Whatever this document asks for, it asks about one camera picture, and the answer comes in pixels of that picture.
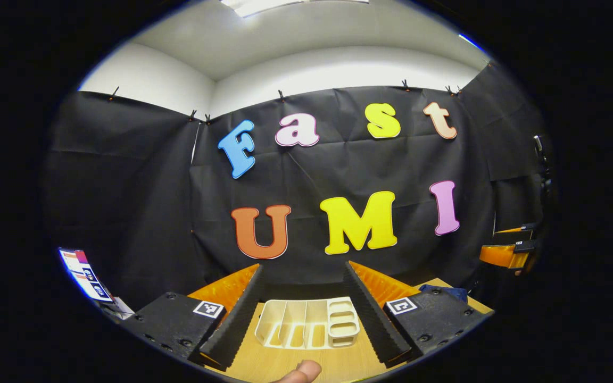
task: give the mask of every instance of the blue cloth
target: blue cloth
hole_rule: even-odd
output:
[[[426,290],[431,292],[432,289],[435,289],[435,288],[440,288],[443,291],[446,291],[446,293],[449,293],[455,296],[455,298],[458,298],[461,301],[467,303],[467,290],[464,288],[443,288],[441,286],[422,285],[420,286],[420,292],[424,293]]]

